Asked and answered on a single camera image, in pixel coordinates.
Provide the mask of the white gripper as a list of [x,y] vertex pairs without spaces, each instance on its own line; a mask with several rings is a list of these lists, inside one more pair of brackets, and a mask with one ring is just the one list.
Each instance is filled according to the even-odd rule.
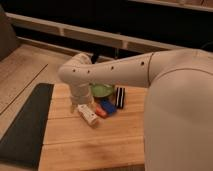
[[[79,85],[70,85],[70,98],[73,104],[88,104],[92,102],[90,85],[88,83]],[[75,105],[70,105],[70,112],[75,111]]]

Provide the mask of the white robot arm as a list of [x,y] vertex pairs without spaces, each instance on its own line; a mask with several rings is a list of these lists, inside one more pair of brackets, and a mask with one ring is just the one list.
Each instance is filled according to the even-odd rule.
[[213,171],[213,53],[151,52],[92,64],[78,54],[59,69],[72,101],[89,100],[90,83],[146,87],[146,171]]

